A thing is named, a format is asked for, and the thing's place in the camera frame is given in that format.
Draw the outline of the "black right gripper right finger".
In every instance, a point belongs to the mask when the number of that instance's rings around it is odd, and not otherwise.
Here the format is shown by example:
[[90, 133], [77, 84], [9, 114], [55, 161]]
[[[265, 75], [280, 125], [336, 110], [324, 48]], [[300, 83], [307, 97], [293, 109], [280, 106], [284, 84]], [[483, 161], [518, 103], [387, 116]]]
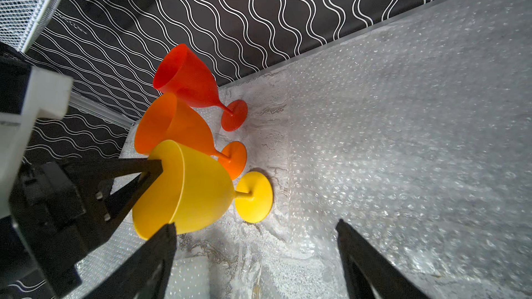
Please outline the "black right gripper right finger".
[[351, 225], [336, 227], [344, 279], [349, 298], [427, 298]]

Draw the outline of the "orange plastic wine glass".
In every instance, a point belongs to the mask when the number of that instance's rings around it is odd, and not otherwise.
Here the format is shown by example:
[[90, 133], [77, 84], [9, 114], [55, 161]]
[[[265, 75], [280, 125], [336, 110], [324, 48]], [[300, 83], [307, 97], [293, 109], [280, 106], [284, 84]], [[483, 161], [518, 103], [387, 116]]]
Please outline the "orange plastic wine glass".
[[232, 180], [242, 174], [247, 163], [247, 149], [243, 143], [234, 141], [218, 151], [206, 121], [173, 94], [160, 96], [145, 111], [134, 136], [134, 148], [137, 153], [148, 156], [165, 140], [217, 157]]

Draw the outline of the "bubble yellow glass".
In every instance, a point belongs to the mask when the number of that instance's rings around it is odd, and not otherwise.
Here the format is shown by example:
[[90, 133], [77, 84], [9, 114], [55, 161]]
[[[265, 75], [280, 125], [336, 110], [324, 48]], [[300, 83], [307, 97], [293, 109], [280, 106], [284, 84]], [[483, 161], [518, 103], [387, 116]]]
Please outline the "bubble yellow glass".
[[450, 0], [289, 88], [293, 298], [345, 298], [344, 220], [433, 298], [531, 297], [531, 0]]

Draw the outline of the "red plastic wine glass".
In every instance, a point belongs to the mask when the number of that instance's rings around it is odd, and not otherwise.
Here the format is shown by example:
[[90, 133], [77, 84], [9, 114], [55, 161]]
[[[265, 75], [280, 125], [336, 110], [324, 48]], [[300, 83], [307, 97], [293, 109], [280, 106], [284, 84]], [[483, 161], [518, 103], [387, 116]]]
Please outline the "red plastic wine glass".
[[174, 47], [164, 57], [152, 84], [156, 90], [163, 94], [175, 94], [191, 107], [219, 107], [224, 111], [221, 126], [227, 132], [237, 130], [247, 118], [247, 103], [235, 100], [224, 105], [213, 74], [185, 44]]

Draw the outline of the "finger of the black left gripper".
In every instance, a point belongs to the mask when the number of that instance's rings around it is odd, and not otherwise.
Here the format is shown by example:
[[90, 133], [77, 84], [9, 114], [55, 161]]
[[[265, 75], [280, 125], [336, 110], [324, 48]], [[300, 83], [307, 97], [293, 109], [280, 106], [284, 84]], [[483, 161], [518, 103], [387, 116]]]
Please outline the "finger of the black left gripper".
[[160, 160], [150, 159], [106, 159], [103, 161], [69, 161], [62, 164], [62, 170], [76, 183], [99, 183], [130, 174], [145, 178], [157, 178], [163, 171]]
[[140, 197], [161, 174], [162, 170], [142, 172], [107, 197], [104, 197], [101, 191], [95, 194], [98, 203], [104, 207], [101, 217], [103, 218], [105, 237], [110, 237], [117, 230]]

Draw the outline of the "yellow plastic wine glass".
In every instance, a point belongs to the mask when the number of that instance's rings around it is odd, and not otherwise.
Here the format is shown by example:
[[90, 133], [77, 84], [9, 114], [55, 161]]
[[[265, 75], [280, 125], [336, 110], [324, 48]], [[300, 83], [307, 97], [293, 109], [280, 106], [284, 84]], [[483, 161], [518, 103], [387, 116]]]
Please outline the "yellow plastic wine glass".
[[260, 172], [248, 172], [234, 185], [216, 160], [172, 140], [161, 142], [148, 158], [159, 160], [163, 172], [132, 209], [134, 228], [144, 240], [166, 224], [178, 235], [202, 230], [231, 205], [248, 223], [263, 221], [273, 207], [272, 185]]

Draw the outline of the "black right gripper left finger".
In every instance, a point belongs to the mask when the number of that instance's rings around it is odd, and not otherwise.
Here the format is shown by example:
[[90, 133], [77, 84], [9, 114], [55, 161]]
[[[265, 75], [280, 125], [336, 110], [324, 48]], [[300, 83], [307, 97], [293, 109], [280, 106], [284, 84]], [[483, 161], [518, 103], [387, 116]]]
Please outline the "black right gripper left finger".
[[163, 298], [177, 250], [174, 224], [161, 227], [87, 298]]

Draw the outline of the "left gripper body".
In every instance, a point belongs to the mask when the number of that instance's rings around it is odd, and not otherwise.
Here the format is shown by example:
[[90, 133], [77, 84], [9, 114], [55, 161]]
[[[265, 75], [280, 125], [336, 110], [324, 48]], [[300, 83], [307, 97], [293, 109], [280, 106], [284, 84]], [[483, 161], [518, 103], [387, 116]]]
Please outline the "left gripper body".
[[61, 298], [82, 284], [76, 264], [104, 242], [104, 164], [22, 166], [1, 220], [1, 287], [40, 272]]

